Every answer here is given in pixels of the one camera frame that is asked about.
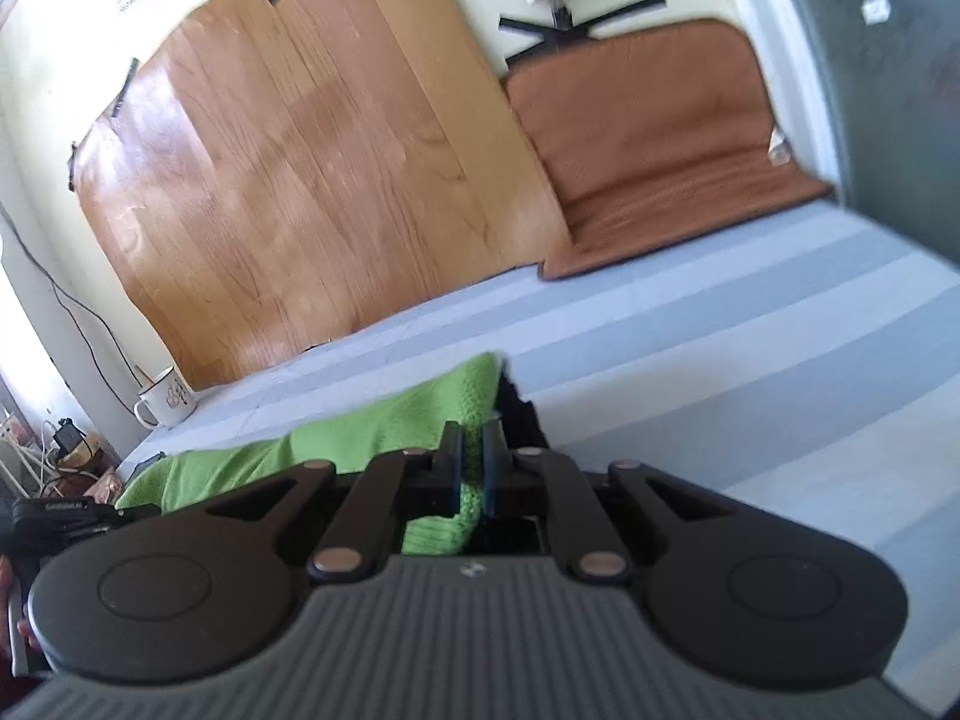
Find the gray ribbed surface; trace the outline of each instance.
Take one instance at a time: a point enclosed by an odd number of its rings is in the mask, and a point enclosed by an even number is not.
[[[44,720],[915,720],[880,680],[824,693],[737,688],[686,664],[620,590],[587,589],[549,557],[394,557],[328,587],[269,650],[175,688],[54,681],[8,714]]]

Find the black metal stand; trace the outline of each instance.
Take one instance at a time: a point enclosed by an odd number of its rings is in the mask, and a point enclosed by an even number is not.
[[[666,0],[638,0],[626,4],[623,7],[618,7],[616,10],[602,13],[592,19],[587,19],[585,22],[578,23],[577,25],[573,23],[573,16],[565,6],[554,10],[553,26],[501,16],[501,29],[510,29],[525,35],[534,35],[535,37],[541,38],[541,42],[529,47],[529,49],[515,53],[513,56],[508,56],[507,66],[513,67],[517,62],[539,56],[542,53],[559,53],[560,50],[565,47],[573,46],[584,40],[592,40],[589,34],[590,30],[602,23],[665,5]]]

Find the electrical cable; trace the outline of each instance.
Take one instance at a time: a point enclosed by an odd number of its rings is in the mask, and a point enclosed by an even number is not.
[[[46,493],[47,488],[50,487],[50,485],[54,485],[66,479],[67,476],[85,476],[88,479],[92,479],[94,482],[97,481],[97,476],[95,474],[90,473],[89,471],[78,471],[75,469],[57,469],[57,471],[61,475],[56,476],[54,479],[51,479],[49,482],[47,482],[43,486],[43,488],[40,490],[40,492],[37,493],[37,498],[42,498],[43,495]],[[56,494],[59,495],[61,498],[64,497],[64,494],[61,493],[59,490],[56,490]]]
[[[80,435],[83,437],[83,446],[86,447],[86,454],[88,455],[86,457],[86,462],[89,463],[91,460],[93,460],[93,450],[90,449],[90,445],[86,442],[86,435],[84,433],[80,433]]]
[[[52,464],[50,463],[50,461],[47,459],[47,435],[45,434],[45,432],[43,432],[44,429],[47,427],[47,425],[50,425],[51,430],[52,430],[52,432],[51,432],[51,434],[50,434],[50,439],[51,439],[51,440],[53,440],[53,437],[54,437],[54,435],[56,434],[56,425],[55,425],[54,423],[52,423],[49,419],[45,419],[45,420],[42,421],[42,423],[40,423],[40,458],[43,460],[43,466],[44,466],[44,467],[46,467],[47,469],[50,469],[51,473],[56,473],[56,471],[54,470],[53,465],[52,465]],[[40,469],[40,483],[41,483],[41,486],[42,486],[42,482],[43,482],[43,469],[41,468],[41,469]]]
[[[96,319],[99,320],[100,324],[102,324],[102,326],[107,329],[107,333],[109,333],[109,336],[112,339],[114,346],[117,347],[117,351],[120,353],[120,357],[123,360],[124,365],[127,366],[127,370],[130,372],[130,375],[133,376],[133,381],[136,381],[137,386],[140,386],[140,381],[139,379],[136,378],[136,374],[133,372],[133,368],[130,365],[130,361],[127,359],[127,356],[123,353],[123,349],[120,347],[120,341],[117,341],[117,338],[116,336],[114,336],[112,329],[110,328],[109,324],[107,324],[107,321],[103,317],[101,317],[99,314],[97,314],[97,312],[95,312],[92,308],[90,308],[88,305],[83,303],[82,300],[79,300],[78,298],[74,298],[74,296],[71,295],[67,290],[64,290],[64,288],[62,288],[59,285],[59,283],[56,282],[56,279],[54,279],[54,277],[50,275],[50,271],[47,271],[47,269],[44,266],[42,266],[42,264],[40,264],[40,261],[38,261],[37,258],[35,258],[32,252],[27,248],[27,245],[24,244],[23,238],[20,237],[20,231],[16,228],[16,224],[13,223],[13,219],[11,218],[10,214],[8,213],[6,207],[2,202],[0,202],[0,215],[6,221],[8,227],[11,229],[11,232],[13,232],[13,237],[16,238],[16,242],[18,242],[18,244],[20,245],[20,248],[22,248],[23,253],[26,255],[27,259],[30,260],[30,262],[34,265],[35,268],[37,268],[38,271],[40,271],[43,275],[47,277],[47,280],[50,282],[50,286],[54,290],[54,298],[56,298],[56,302],[61,305],[61,308],[64,309],[64,311],[67,314],[69,314],[70,319],[73,320],[74,326],[77,328],[77,332],[80,333],[80,337],[83,338],[83,342],[86,344],[86,348],[88,348],[90,351],[90,358],[93,360],[93,365],[94,367],[97,368],[97,373],[99,373],[100,378],[104,380],[104,384],[107,385],[107,389],[110,390],[110,392],[113,394],[113,397],[117,399],[117,402],[119,402],[120,405],[124,407],[124,409],[127,411],[129,415],[136,416],[133,413],[133,409],[131,409],[130,406],[126,404],[126,401],[124,401],[124,399],[120,397],[119,394],[117,394],[116,389],[113,388],[112,384],[109,383],[107,376],[104,375],[104,372],[100,367],[100,363],[97,361],[97,356],[93,352],[93,346],[90,346],[90,341],[86,337],[85,333],[83,333],[83,328],[80,327],[80,322],[77,322],[77,318],[74,316],[73,312],[70,311],[66,303],[64,303],[64,300],[61,299],[61,293],[63,293],[66,296],[66,298],[69,298],[78,306],[80,306],[80,308],[88,312],[88,314],[91,314],[93,317],[96,317]]]
[[[40,469],[40,480],[38,481],[39,484],[43,483],[44,471],[49,471],[51,473],[56,472],[56,469],[54,469],[54,466],[51,466],[51,464],[47,463],[46,461],[42,461],[34,457],[34,455],[32,455],[32,453],[28,449],[24,450],[24,456],[26,457],[27,460],[29,460],[31,463],[37,466],[38,469]]]

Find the white mug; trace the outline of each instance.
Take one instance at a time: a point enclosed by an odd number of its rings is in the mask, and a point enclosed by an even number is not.
[[[148,420],[142,413],[141,407],[154,418]],[[160,378],[143,389],[140,399],[133,405],[133,415],[141,425],[150,430],[157,426],[173,427],[179,425],[197,408],[197,396],[184,384],[176,367],[168,367]]]

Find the striped bedsheet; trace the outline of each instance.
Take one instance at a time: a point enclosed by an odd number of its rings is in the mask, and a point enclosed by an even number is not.
[[[437,298],[210,389],[121,472],[279,436],[491,349],[585,469],[641,459],[882,555],[910,596],[889,678],[932,712],[960,693],[960,272],[824,201]]]

